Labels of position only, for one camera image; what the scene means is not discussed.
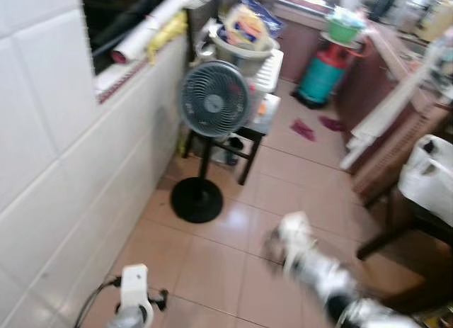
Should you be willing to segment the black low stool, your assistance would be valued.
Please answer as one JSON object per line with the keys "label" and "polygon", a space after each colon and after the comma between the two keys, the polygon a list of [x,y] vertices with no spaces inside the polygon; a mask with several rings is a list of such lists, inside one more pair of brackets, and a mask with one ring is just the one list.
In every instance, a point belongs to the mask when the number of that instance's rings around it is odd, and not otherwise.
{"label": "black low stool", "polygon": [[229,136],[214,138],[212,141],[213,149],[210,153],[205,154],[204,149],[197,151],[193,146],[195,143],[201,144],[201,146],[206,145],[207,138],[201,137],[193,130],[188,130],[178,143],[178,153],[182,159],[187,159],[190,154],[198,153],[198,156],[204,161],[214,161],[214,157],[219,155],[222,157],[224,165],[233,162],[233,166],[239,165],[239,160],[242,159],[245,163],[243,163],[236,181],[239,185],[245,186],[247,176],[251,172],[256,157],[258,157],[263,137],[265,137],[265,134],[262,132],[253,130],[253,128],[242,127]]}

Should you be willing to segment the dark red slipper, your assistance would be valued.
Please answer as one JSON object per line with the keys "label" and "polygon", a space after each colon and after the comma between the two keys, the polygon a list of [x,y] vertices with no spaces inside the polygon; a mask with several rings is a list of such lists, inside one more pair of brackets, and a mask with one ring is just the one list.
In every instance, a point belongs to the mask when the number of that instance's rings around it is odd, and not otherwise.
{"label": "dark red slipper", "polygon": [[313,128],[308,126],[301,118],[297,118],[296,120],[292,121],[292,124],[290,125],[290,130],[294,131],[294,133],[297,133],[299,136],[305,138],[305,140],[311,141],[311,142],[316,142],[317,137],[315,135],[315,131]]}
{"label": "dark red slipper", "polygon": [[341,120],[336,120],[335,118],[327,117],[327,115],[320,115],[319,122],[321,126],[327,128],[327,130],[339,133],[348,133],[346,126]]}

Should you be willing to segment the dark wooden chair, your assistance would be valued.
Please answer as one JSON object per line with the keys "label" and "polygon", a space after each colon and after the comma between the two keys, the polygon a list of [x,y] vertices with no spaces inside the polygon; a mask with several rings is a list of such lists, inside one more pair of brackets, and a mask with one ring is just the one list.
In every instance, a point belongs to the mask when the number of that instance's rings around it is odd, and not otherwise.
{"label": "dark wooden chair", "polygon": [[359,260],[366,260],[376,251],[393,244],[410,233],[427,235],[434,242],[447,246],[440,254],[445,260],[443,268],[437,268],[424,276],[424,281],[395,295],[381,298],[381,303],[401,314],[418,314],[448,305],[453,297],[453,228],[449,223],[405,198],[395,183],[383,189],[365,202],[365,209],[383,202],[384,224],[381,233],[366,241],[356,251]]}

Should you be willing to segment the grey standing fan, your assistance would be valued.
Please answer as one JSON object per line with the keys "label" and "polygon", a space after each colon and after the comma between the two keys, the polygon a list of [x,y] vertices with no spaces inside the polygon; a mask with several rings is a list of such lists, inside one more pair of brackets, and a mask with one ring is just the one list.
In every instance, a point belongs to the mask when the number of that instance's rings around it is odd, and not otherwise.
{"label": "grey standing fan", "polygon": [[224,205],[220,188],[207,178],[216,139],[245,125],[251,114],[251,91],[239,68],[210,60],[191,69],[179,89],[178,111],[190,134],[203,140],[200,172],[180,180],[171,190],[172,211],[180,219],[204,224],[218,217]]}

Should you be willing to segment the white plastic basket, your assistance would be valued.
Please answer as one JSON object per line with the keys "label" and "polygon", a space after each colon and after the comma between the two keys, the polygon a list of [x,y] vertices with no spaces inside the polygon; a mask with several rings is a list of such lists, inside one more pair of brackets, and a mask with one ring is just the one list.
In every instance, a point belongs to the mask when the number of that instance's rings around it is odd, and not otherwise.
{"label": "white plastic basket", "polygon": [[257,92],[272,93],[276,91],[283,60],[284,53],[281,50],[271,50],[269,58],[251,78]]}

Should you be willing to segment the teal gas cylinder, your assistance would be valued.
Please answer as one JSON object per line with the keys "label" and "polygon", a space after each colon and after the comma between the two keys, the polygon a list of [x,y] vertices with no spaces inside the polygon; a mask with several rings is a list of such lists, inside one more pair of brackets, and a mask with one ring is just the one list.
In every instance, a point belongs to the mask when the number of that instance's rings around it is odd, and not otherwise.
{"label": "teal gas cylinder", "polygon": [[356,54],[352,47],[329,42],[315,53],[292,97],[311,110],[326,107]]}

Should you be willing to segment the long white board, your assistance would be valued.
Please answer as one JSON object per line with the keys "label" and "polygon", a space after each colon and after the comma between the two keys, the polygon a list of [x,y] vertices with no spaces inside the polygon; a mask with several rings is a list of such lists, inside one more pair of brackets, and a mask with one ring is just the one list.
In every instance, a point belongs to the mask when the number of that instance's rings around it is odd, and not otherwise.
{"label": "long white board", "polygon": [[392,89],[388,97],[383,98],[377,107],[350,131],[352,138],[346,144],[348,153],[340,161],[342,169],[349,169],[365,153],[365,150],[369,149],[391,127],[405,105],[410,103],[422,81],[427,78],[434,62],[436,57],[424,56],[414,75]]}

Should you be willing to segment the brown wooden counter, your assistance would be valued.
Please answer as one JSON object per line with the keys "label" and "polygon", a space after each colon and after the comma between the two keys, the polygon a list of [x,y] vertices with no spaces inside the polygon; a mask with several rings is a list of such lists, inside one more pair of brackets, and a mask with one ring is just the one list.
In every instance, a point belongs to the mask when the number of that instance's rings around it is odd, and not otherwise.
{"label": "brown wooden counter", "polygon": [[[353,60],[329,103],[343,124],[343,142],[352,140],[352,129],[365,120],[392,89],[416,72],[418,59],[389,25],[368,21],[365,43],[368,54]],[[350,188],[360,201],[368,203],[394,183],[411,155],[414,144],[427,134],[443,138],[452,124],[452,108],[436,91],[422,86],[388,130],[369,146],[347,169]]]}

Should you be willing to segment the grey plastic basin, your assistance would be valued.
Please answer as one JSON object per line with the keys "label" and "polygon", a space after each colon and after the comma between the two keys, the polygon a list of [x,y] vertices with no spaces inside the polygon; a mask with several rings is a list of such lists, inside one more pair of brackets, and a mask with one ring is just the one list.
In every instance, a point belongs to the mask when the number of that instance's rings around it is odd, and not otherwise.
{"label": "grey plastic basin", "polygon": [[280,46],[275,40],[265,42],[265,49],[262,52],[257,50],[247,50],[242,47],[237,47],[227,43],[221,39],[220,33],[223,31],[223,26],[218,23],[207,25],[208,40],[214,46],[214,58],[224,60],[236,66],[240,72],[246,77],[252,77],[265,69],[276,65],[276,69],[280,68],[282,61],[282,52]]}

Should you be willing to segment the yellow blue snack bag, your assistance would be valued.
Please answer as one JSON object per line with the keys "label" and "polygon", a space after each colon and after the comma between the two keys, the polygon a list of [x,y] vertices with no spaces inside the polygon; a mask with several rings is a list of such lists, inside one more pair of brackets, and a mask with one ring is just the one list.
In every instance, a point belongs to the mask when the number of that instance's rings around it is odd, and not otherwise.
{"label": "yellow blue snack bag", "polygon": [[226,14],[217,36],[223,42],[253,52],[268,52],[284,23],[258,0],[238,0]]}

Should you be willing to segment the green plastic bowl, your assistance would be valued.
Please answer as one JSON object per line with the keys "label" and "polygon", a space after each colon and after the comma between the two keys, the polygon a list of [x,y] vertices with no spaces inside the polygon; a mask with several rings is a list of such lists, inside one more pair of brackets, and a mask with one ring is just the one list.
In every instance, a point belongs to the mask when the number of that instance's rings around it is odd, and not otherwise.
{"label": "green plastic bowl", "polygon": [[362,15],[352,13],[346,9],[336,9],[327,15],[327,33],[330,39],[337,43],[352,43],[359,37],[359,34],[366,28]]}

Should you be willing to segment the yellow bunch on sill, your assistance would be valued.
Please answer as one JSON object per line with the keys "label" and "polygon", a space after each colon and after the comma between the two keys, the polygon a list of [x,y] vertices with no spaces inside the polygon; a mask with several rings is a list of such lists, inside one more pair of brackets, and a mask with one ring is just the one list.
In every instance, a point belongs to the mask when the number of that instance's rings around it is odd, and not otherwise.
{"label": "yellow bunch on sill", "polygon": [[154,66],[156,63],[156,53],[175,37],[187,33],[188,13],[181,11],[177,13],[147,44],[146,54],[149,64]]}

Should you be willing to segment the rolled white paper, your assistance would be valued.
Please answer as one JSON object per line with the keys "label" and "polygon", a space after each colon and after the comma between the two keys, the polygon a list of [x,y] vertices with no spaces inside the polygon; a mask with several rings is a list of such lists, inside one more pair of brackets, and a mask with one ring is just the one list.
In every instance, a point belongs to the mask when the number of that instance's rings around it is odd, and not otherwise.
{"label": "rolled white paper", "polygon": [[127,64],[146,56],[149,41],[192,0],[164,0],[144,20],[111,50],[110,58],[117,64]]}

